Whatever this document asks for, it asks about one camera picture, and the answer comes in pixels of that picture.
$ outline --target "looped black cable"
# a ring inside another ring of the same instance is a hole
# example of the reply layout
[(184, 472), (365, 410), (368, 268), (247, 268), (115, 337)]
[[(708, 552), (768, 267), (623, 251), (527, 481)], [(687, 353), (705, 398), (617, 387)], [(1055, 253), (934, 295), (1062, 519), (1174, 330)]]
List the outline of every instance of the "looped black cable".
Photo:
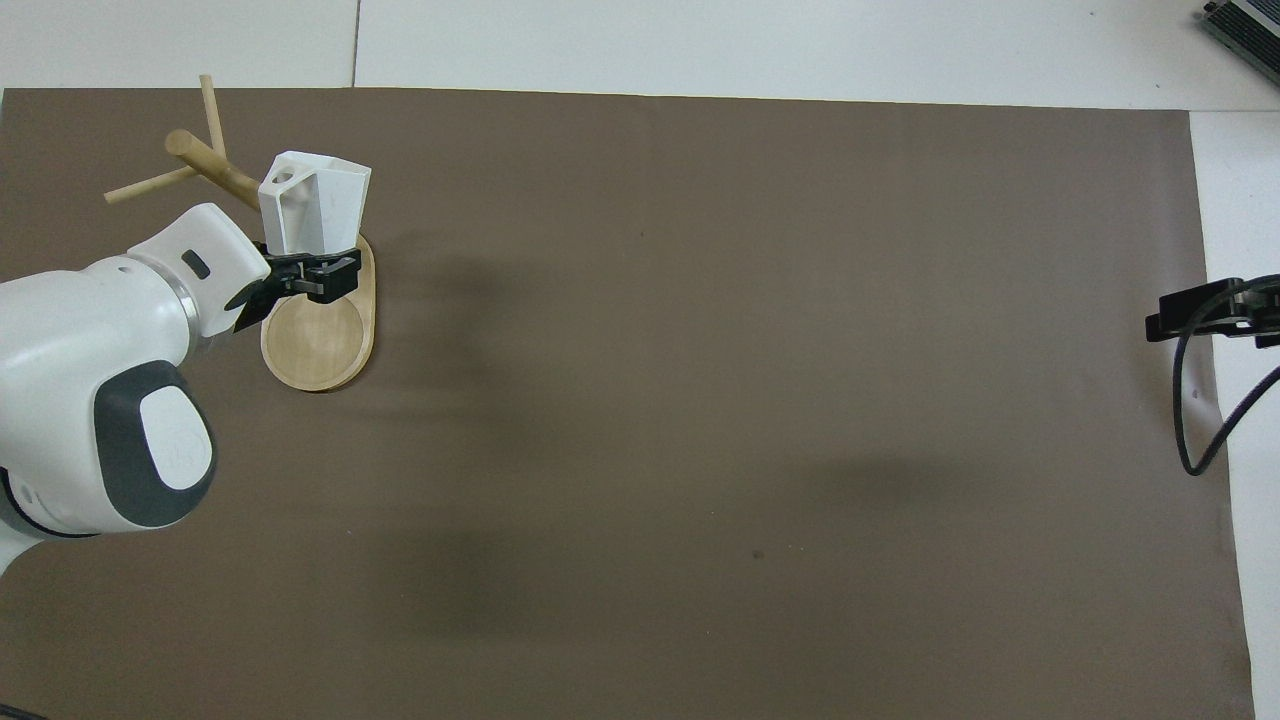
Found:
[(1183, 332), (1178, 336), (1178, 350), (1174, 351), (1174, 436), (1178, 439), (1178, 459), (1183, 461), (1183, 469), (1187, 470), (1189, 475), (1202, 474), (1213, 461), (1217, 451), (1222, 448), (1222, 443), (1226, 442), (1226, 436), (1231, 434), (1235, 425), (1239, 424), (1240, 418), (1253, 407), (1253, 404), (1258, 401), (1260, 397), (1271, 386), (1280, 382), (1280, 366), (1275, 370), (1267, 373), (1258, 384), (1253, 386), (1253, 389), (1244, 396), (1244, 400), (1231, 410), (1222, 427), (1213, 433), (1213, 439), (1210, 441), (1208, 447), (1204, 448), (1204, 454), (1201, 456), (1199, 461), (1192, 465), (1190, 456), (1187, 450), (1187, 433), (1185, 425), (1183, 424), (1183, 360), (1187, 356), (1187, 343), (1190, 342), (1193, 334), (1196, 334), (1196, 328), (1204, 322), (1204, 318), (1213, 311), (1215, 307), (1224, 304), (1233, 295), (1239, 295), (1242, 292), (1249, 292), (1256, 290), (1265, 290), (1270, 287), (1280, 287), (1280, 274), (1277, 275), (1262, 275), (1260, 278), (1253, 278), (1238, 287), (1230, 290), (1224, 290), (1213, 297), (1210, 297), (1204, 302), (1201, 302), (1199, 307), (1192, 313), (1190, 318), (1187, 320), (1187, 325)]

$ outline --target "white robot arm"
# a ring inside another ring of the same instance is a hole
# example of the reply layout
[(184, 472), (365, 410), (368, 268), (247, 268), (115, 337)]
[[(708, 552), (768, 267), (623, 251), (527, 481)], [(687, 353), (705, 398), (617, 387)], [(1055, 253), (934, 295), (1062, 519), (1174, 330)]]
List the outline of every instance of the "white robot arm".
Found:
[(355, 288), (369, 169), (284, 152), (268, 178), (265, 249), (205, 204), (124, 255), (0, 283), (0, 573), (191, 512), (216, 445), (178, 365), (283, 296)]

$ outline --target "white tile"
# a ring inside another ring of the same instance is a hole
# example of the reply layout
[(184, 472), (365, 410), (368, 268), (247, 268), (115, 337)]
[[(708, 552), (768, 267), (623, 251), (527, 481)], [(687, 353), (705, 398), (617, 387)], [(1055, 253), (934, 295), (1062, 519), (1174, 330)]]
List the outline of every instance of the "white tile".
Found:
[[(1280, 273), (1280, 113), (1193, 113), (1192, 141), (1210, 279)], [(1272, 368), (1280, 350), (1215, 340), (1226, 415)], [(1257, 716), (1280, 719), (1280, 389), (1228, 441), (1231, 507), (1253, 657)]]
[(1199, 0), (364, 0), (356, 85), (1280, 109)]
[(0, 87), (351, 85), (356, 0), (0, 3)]

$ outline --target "black bracket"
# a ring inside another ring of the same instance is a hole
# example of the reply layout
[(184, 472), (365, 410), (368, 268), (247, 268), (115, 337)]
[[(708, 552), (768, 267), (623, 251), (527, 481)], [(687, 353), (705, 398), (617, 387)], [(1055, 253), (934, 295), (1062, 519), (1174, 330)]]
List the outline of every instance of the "black bracket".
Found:
[(356, 290), (360, 273), (360, 250), (333, 255), (268, 255), (271, 274), (252, 286), (244, 310), (236, 320), (236, 332), (266, 319), (275, 302), (292, 295), (306, 295), (312, 302), (328, 305)]
[[(1160, 313), (1147, 315), (1147, 342), (1176, 338), (1204, 302), (1244, 284), (1240, 278), (1226, 278), (1161, 297)], [(1280, 345), (1280, 287), (1230, 295), (1210, 310), (1194, 334), (1252, 336), (1260, 348)]]

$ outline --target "brown mat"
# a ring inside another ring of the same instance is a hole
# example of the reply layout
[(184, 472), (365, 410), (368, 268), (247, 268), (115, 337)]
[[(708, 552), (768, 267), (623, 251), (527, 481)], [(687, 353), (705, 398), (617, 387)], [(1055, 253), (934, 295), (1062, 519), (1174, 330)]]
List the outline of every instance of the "brown mat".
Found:
[[(0, 579), (0, 702), (104, 717), (1249, 717), (1226, 464), (1181, 474), (1184, 113), (223, 91), (374, 168), (379, 347), (183, 372), (179, 527)], [(0, 273), (216, 199), (198, 92), (6, 91)], [(1194, 401), (1216, 420), (1207, 354)]]

